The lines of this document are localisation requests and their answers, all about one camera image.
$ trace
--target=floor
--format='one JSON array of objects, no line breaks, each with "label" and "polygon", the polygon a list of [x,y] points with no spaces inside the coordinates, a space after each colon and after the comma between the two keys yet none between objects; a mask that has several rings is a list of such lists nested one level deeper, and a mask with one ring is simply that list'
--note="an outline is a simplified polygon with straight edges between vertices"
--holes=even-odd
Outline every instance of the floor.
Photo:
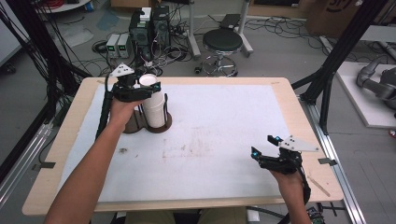
[{"label": "floor", "polygon": [[[72,50],[77,54],[82,63],[77,66],[85,67],[94,76],[100,76],[106,68],[105,61],[92,52],[92,44],[104,40],[110,33],[126,32],[129,25],[129,12],[114,11],[108,4],[99,5],[94,12],[87,13],[83,9],[56,14],[55,19],[61,24],[83,25],[93,34],[93,38],[86,43],[77,45]],[[214,17],[221,21],[221,16]],[[196,24],[202,24],[196,36],[202,52],[202,58],[208,52],[202,47],[202,34],[213,29],[216,23],[206,22],[211,20],[204,17],[196,20]],[[287,32],[305,33],[303,21],[289,21],[288,24],[279,24],[283,27],[283,33],[263,21],[248,21],[245,35],[254,49],[250,57],[243,53],[233,55],[238,65],[239,77],[286,77],[293,83],[306,77],[320,68],[326,60],[326,50],[314,37],[300,37]],[[378,48],[371,48],[372,43],[361,42],[353,50],[347,60],[352,62],[367,63],[368,58],[373,59],[381,56],[383,63],[395,62]],[[117,60],[113,63],[130,62],[129,60]],[[36,114],[46,103],[46,83],[35,70],[29,57],[18,52],[11,60],[17,68],[15,74],[8,74],[1,70],[0,74],[0,162],[3,162],[9,151],[15,146],[23,135]],[[199,66],[200,61],[189,60],[187,62],[170,63],[163,68],[164,77],[195,77],[204,74],[195,74],[194,68]],[[296,93],[304,92],[306,87],[296,90]],[[52,131],[51,139],[56,134]],[[356,109],[343,90],[339,80],[334,79],[332,85],[332,99],[330,104],[328,131],[334,144],[340,162],[345,170],[347,179],[355,193],[359,206],[363,212],[366,223],[394,223],[396,219],[396,173],[393,172],[396,163],[396,142],[388,135],[386,129],[366,128],[359,117]],[[50,147],[44,148],[42,158],[45,157]],[[29,169],[22,177],[18,186],[7,198],[7,202],[0,209],[1,223],[42,223],[43,217],[27,217],[21,213],[21,207],[29,193],[30,187],[35,181],[37,171]],[[343,207],[341,202],[334,202],[334,206]],[[283,205],[261,206],[262,208],[286,214]],[[351,223],[346,211],[325,210],[322,214],[327,223]],[[277,223],[278,217],[260,213],[261,223]],[[112,214],[95,214],[92,223],[109,223]]]}]

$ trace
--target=wooden table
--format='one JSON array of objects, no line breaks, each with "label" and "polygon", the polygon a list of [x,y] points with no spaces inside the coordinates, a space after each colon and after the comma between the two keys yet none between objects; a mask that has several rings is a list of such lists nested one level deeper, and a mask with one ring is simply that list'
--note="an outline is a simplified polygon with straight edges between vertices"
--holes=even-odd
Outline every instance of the wooden table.
[{"label": "wooden table", "polygon": [[[302,110],[293,89],[285,78],[279,77],[161,77],[163,85],[271,85],[284,120],[290,133],[295,137],[305,140],[315,146],[319,146],[318,140]],[[63,167],[67,155],[74,145],[79,127],[88,111],[92,97],[99,84],[103,84],[103,78],[86,78],[82,82],[76,98],[71,105],[64,123],[54,140],[46,161],[54,161],[53,169],[42,169],[29,193],[22,208],[25,215],[45,215],[57,193]],[[318,159],[325,158],[322,151],[317,153],[303,152],[304,169],[309,185],[312,189],[311,202],[340,201],[343,192],[336,180],[332,169],[327,164],[319,164]],[[202,199],[184,200],[179,202],[171,200],[166,202],[125,202],[125,203],[98,203],[95,211],[136,211],[155,209],[187,209],[204,207],[241,206],[252,204],[283,203],[282,198],[258,197],[258,198],[231,198],[231,199]]]}]

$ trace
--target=human arm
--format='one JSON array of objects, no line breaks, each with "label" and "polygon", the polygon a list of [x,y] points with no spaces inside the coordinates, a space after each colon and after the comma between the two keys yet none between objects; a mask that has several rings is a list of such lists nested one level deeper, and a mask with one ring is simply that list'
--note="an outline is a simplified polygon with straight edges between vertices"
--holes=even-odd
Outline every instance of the human arm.
[{"label": "human arm", "polygon": [[283,175],[279,172],[270,171],[276,179],[280,194],[288,207],[290,222],[292,224],[311,224],[306,213],[303,194],[303,179],[298,172],[292,175]]},{"label": "human arm", "polygon": [[45,224],[89,223],[120,135],[134,108],[141,103],[113,100],[107,126],[64,182],[49,208]]}]

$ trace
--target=black stool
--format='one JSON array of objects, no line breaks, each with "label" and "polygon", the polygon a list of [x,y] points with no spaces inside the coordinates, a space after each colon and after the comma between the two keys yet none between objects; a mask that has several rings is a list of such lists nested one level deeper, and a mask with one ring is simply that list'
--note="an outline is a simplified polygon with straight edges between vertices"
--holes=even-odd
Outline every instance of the black stool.
[{"label": "black stool", "polygon": [[241,50],[243,41],[239,34],[228,29],[212,30],[204,34],[203,43],[207,50],[216,53],[202,62],[202,68],[207,74],[222,73],[226,77],[235,77],[238,74],[236,63],[226,55]]}]

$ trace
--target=round stool seat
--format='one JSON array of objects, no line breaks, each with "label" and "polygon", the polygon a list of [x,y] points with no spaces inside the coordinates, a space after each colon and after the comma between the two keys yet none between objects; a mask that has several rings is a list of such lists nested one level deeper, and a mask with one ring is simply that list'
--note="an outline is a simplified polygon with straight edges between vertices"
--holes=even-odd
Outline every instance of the round stool seat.
[{"label": "round stool seat", "polygon": [[243,41],[239,34],[232,30],[217,29],[204,34],[204,45],[215,51],[235,51],[242,47]]}]

